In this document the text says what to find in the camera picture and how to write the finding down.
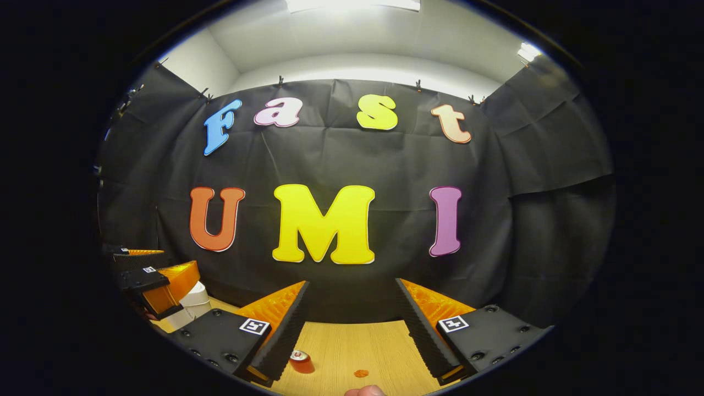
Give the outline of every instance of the red cup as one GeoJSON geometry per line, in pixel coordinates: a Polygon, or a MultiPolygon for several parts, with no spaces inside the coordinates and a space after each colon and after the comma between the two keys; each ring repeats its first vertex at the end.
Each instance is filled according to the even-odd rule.
{"type": "Polygon", "coordinates": [[[303,351],[293,351],[291,358],[289,358],[289,363],[291,363],[291,367],[299,373],[310,374],[315,371],[313,361],[311,361],[310,356],[303,351]]]}

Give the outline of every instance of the wooden surface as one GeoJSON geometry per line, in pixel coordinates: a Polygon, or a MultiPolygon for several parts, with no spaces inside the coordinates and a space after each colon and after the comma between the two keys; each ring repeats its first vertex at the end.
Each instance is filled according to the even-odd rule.
{"type": "MultiPolygon", "coordinates": [[[[212,297],[210,305],[232,313],[238,309],[212,297]]],[[[175,330],[166,320],[154,323],[168,333],[175,330]]],[[[315,372],[301,374],[287,364],[281,379],[271,387],[274,392],[286,396],[343,396],[349,389],[378,385],[386,396],[420,396],[444,388],[430,376],[403,321],[306,322],[296,349],[310,355],[315,372]],[[369,376],[357,378],[357,370],[368,370],[369,376]]]]}

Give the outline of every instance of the ceiling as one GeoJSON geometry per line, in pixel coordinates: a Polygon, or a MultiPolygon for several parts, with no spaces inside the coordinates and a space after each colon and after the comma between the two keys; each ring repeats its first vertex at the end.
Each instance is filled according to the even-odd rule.
{"type": "Polygon", "coordinates": [[[285,0],[262,0],[209,28],[240,73],[308,56],[374,53],[446,63],[505,82],[523,67],[522,40],[467,6],[422,0],[420,12],[368,6],[291,14],[285,0]]]}

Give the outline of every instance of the blue letter f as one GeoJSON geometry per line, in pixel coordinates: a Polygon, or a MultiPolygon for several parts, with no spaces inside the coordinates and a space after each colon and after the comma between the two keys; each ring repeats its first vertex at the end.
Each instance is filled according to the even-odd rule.
{"type": "Polygon", "coordinates": [[[223,132],[223,128],[230,129],[234,122],[234,110],[239,109],[242,106],[242,101],[235,99],[231,104],[223,107],[217,113],[213,114],[206,120],[204,125],[206,126],[208,132],[208,144],[206,145],[206,150],[203,154],[210,155],[218,147],[222,146],[229,135],[223,132]]]}

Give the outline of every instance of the letter m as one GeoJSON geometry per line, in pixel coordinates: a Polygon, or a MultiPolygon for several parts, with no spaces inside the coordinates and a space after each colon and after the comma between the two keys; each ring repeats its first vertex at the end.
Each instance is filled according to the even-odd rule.
{"type": "Polygon", "coordinates": [[[278,261],[300,263],[305,254],[298,248],[298,233],[316,262],[321,262],[337,234],[337,248],[330,254],[336,264],[369,264],[374,252],[369,250],[367,220],[374,190],[349,185],[337,193],[325,216],[320,213],[305,185],[282,185],[274,190],[281,201],[279,247],[272,255],[278,261]]]}

